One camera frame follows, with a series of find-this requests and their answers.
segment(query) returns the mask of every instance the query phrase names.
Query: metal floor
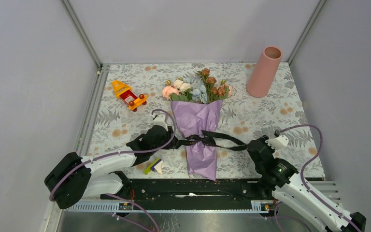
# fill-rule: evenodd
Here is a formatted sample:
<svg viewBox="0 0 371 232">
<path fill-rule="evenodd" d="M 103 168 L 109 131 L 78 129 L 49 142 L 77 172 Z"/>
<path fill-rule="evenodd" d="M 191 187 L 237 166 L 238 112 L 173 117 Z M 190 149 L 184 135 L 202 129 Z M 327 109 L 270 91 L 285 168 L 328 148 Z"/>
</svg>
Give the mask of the metal floor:
<svg viewBox="0 0 371 232">
<path fill-rule="evenodd" d="M 303 219 L 294 210 L 282 205 L 280 216 L 291 216 Z M 143 232 L 144 230 L 128 222 L 111 217 L 110 213 L 85 213 L 64 211 L 58 232 Z M 152 214 L 161 232 L 279 232 L 273 219 L 265 220 L 259 214 L 218 214 L 218 213 L 165 213 Z M 146 228 L 153 223 L 143 213 L 132 213 L 127 216 Z M 307 232 L 300 223 L 290 219 L 279 219 L 287 232 Z M 305 221 L 312 231 L 316 228 Z"/>
</svg>

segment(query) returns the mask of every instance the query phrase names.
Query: toy car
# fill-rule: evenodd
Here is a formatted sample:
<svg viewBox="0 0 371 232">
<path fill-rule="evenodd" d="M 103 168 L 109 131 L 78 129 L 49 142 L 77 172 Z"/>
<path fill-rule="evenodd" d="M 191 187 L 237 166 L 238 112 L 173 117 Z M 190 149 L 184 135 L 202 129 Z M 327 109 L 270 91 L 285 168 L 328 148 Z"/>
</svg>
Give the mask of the toy car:
<svg viewBox="0 0 371 232">
<path fill-rule="evenodd" d="M 139 97 L 137 97 L 134 93 L 131 92 L 130 86 L 125 85 L 120 81 L 113 81 L 112 86 L 116 97 L 121 98 L 124 103 L 128 105 L 129 110 L 136 112 L 137 107 L 147 104 L 147 95 L 140 94 Z"/>
</svg>

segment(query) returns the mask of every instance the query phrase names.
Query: orange dried flower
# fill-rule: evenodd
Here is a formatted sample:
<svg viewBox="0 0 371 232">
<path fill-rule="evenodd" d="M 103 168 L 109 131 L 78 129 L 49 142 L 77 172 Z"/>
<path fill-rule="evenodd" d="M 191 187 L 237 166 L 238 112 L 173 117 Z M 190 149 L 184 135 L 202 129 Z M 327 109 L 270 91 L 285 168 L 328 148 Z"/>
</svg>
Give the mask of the orange dried flower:
<svg viewBox="0 0 371 232">
<path fill-rule="evenodd" d="M 218 93 L 217 88 L 216 87 L 212 87 L 211 88 L 211 92 L 213 92 L 213 94 L 217 94 Z"/>
<path fill-rule="evenodd" d="M 224 87 L 219 87 L 218 88 L 218 95 L 220 95 L 220 96 L 224 96 L 225 95 L 225 89 L 224 89 Z"/>
<path fill-rule="evenodd" d="M 208 75 L 210 75 L 210 70 L 209 69 L 203 69 L 202 71 L 202 74 L 204 75 L 204 76 L 208 76 Z"/>
<path fill-rule="evenodd" d="M 217 80 L 214 77 L 210 76 L 205 80 L 205 82 L 207 82 L 208 84 L 214 84 L 215 82 L 217 82 Z"/>
</svg>

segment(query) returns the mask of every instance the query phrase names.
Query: white flower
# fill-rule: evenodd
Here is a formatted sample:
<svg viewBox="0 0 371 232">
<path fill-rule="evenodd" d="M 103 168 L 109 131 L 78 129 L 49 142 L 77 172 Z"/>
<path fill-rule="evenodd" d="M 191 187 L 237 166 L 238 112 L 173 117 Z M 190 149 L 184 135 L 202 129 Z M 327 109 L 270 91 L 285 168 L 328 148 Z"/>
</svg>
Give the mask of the white flower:
<svg viewBox="0 0 371 232">
<path fill-rule="evenodd" d="M 181 86 L 180 86 L 180 92 L 185 92 L 187 89 L 189 89 L 189 88 L 192 88 L 191 87 L 191 84 L 189 84 L 189 83 L 183 83 Z"/>
<path fill-rule="evenodd" d="M 180 88 L 180 86 L 184 83 L 184 81 L 175 80 L 173 83 L 174 88 Z"/>
</svg>

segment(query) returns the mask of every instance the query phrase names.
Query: black ribbon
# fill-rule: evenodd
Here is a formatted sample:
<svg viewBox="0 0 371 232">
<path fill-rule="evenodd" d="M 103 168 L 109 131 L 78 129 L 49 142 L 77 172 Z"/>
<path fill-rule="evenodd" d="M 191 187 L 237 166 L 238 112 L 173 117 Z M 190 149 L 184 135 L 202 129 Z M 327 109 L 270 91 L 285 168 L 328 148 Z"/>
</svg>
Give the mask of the black ribbon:
<svg viewBox="0 0 371 232">
<path fill-rule="evenodd" d="M 207 130 L 205 130 L 205 131 L 202 130 L 201 132 L 202 132 L 202 135 L 204 137 L 199 137 L 196 134 L 190 135 L 190 136 L 186 137 L 184 140 L 178 140 L 178 142 L 176 143 L 176 145 L 173 148 L 178 149 L 182 145 L 191 146 L 191 145 L 194 145 L 198 142 L 202 142 L 204 145 L 207 145 L 207 146 L 221 147 L 221 148 L 229 149 L 229 150 L 232 150 L 232 151 L 243 151 L 243 150 L 247 149 L 247 144 L 245 144 L 243 141 L 241 141 L 237 138 L 234 138 L 230 135 L 223 134 L 223 133 L 218 133 L 218 132 L 207 131 Z M 219 146 L 219 145 L 216 144 L 214 138 L 230 140 L 230 141 L 234 142 L 235 144 L 237 144 L 238 146 L 233 146 L 233 147 Z"/>
</svg>

